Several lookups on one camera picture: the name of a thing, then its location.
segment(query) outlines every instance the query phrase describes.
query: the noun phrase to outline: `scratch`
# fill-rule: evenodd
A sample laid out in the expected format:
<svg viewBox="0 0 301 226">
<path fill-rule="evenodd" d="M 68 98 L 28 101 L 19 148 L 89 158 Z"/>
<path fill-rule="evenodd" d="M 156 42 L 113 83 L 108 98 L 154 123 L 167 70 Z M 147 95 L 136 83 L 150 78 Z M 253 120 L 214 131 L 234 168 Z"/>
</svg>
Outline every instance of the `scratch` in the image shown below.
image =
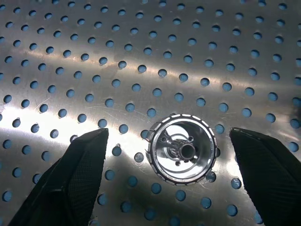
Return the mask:
<svg viewBox="0 0 301 226">
<path fill-rule="evenodd" d="M 48 97 L 46 100 L 44 100 L 42 103 L 48 101 L 50 99 L 50 97 Z"/>
</svg>

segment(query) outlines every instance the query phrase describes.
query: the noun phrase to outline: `perforated metal sheet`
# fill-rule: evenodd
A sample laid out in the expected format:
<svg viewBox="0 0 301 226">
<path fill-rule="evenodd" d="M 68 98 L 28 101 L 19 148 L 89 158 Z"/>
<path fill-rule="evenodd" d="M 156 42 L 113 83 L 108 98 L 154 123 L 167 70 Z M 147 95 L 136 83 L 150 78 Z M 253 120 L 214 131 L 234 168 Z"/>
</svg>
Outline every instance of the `perforated metal sheet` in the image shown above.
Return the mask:
<svg viewBox="0 0 301 226">
<path fill-rule="evenodd" d="M 94 223 L 261 223 L 229 130 L 271 135 L 301 159 L 300 12 L 294 0 L 2 0 L 0 225 L 73 135 L 99 126 L 110 131 L 109 171 Z M 167 184 L 136 161 L 144 130 L 171 113 L 215 129 L 214 174 L 194 186 Z"/>
</svg>

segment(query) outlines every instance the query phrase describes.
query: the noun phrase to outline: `metal surface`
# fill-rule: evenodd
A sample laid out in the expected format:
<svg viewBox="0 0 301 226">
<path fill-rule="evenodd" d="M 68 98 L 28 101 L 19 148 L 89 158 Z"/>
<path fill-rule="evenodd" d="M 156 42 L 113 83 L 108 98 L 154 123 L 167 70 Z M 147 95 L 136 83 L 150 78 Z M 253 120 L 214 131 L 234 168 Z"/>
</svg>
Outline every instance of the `metal surface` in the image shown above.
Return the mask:
<svg viewBox="0 0 301 226">
<path fill-rule="evenodd" d="M 148 132 L 147 157 L 155 173 L 177 186 L 205 178 L 215 161 L 216 139 L 208 125 L 189 114 L 173 114 Z"/>
<path fill-rule="evenodd" d="M 112 179 L 102 180 L 105 196 L 95 204 L 102 226 L 256 225 L 255 207 L 237 180 L 230 128 L 273 136 L 301 159 L 301 2 L 280 3 L 2 0 L 2 225 L 73 135 L 98 125 L 110 131 L 104 172 Z M 193 186 L 163 182 L 137 154 L 147 150 L 144 130 L 171 113 L 215 128 L 215 174 Z"/>
</svg>

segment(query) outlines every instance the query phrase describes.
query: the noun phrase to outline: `inner bore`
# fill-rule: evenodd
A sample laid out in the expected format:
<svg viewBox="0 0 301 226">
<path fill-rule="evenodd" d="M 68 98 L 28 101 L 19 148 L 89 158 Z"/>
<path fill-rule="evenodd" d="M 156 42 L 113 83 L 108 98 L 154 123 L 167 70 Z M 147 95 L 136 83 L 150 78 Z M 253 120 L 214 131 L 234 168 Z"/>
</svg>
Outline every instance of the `inner bore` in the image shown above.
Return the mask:
<svg viewBox="0 0 301 226">
<path fill-rule="evenodd" d="M 184 145 L 182 146 L 181 150 L 180 150 L 180 155 L 182 156 L 182 158 L 184 159 L 192 159 L 194 157 L 196 153 L 196 150 L 193 146 L 191 145 Z"/>
</svg>

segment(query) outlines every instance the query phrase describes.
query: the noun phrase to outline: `small hole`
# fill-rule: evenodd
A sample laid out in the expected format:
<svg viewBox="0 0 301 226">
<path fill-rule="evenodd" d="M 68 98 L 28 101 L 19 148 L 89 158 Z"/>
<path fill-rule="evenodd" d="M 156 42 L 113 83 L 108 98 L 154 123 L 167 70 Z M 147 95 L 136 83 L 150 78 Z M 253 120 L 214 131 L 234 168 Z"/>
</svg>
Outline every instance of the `small hole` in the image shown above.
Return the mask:
<svg viewBox="0 0 301 226">
<path fill-rule="evenodd" d="M 119 132 L 125 134 L 128 132 L 128 126 L 126 124 L 122 124 L 119 126 Z"/>
<path fill-rule="evenodd" d="M 231 217 L 237 215 L 237 207 L 235 205 L 228 205 L 227 206 L 227 214 Z"/>
<path fill-rule="evenodd" d="M 79 121 L 80 123 L 83 123 L 87 120 L 87 116 L 85 114 L 80 114 L 77 117 L 77 121 Z"/>
<path fill-rule="evenodd" d="M 97 123 L 99 128 L 105 128 L 107 126 L 108 122 L 105 119 L 100 119 Z"/>
<path fill-rule="evenodd" d="M 204 209 L 208 209 L 211 207 L 211 199 L 207 198 L 207 197 L 203 197 L 201 200 L 201 205 Z"/>
<path fill-rule="evenodd" d="M 137 163 L 141 163 L 144 160 L 144 155 L 141 152 L 135 154 L 134 159 Z"/>
</svg>

